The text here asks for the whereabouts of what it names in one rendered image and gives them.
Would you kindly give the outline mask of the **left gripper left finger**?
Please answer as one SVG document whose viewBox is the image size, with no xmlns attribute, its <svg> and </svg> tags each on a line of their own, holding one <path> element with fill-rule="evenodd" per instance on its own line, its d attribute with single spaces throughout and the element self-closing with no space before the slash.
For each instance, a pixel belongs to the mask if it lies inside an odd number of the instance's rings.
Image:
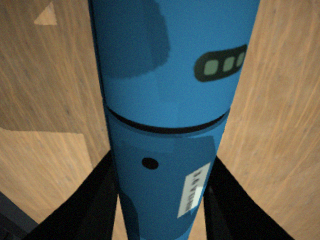
<svg viewBox="0 0 320 240">
<path fill-rule="evenodd" d="M 112 240 L 118 199 L 114 172 L 109 150 L 78 189 L 22 240 Z"/>
</svg>

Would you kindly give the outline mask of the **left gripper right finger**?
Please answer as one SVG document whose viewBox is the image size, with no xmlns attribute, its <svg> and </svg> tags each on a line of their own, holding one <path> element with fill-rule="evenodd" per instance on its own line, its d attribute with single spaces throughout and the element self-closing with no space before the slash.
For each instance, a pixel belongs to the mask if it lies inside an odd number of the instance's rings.
<svg viewBox="0 0 320 240">
<path fill-rule="evenodd" d="M 252 200 L 217 155 L 203 204 L 207 240 L 295 240 Z"/>
</svg>

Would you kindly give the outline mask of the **blue electric screwdriver barrel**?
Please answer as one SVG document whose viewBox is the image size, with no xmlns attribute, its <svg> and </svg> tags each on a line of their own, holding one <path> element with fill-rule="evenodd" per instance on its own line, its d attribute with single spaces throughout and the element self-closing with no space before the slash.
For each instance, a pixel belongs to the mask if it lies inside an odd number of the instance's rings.
<svg viewBox="0 0 320 240">
<path fill-rule="evenodd" d="M 128 240 L 188 240 L 260 0 L 88 0 Z"/>
</svg>

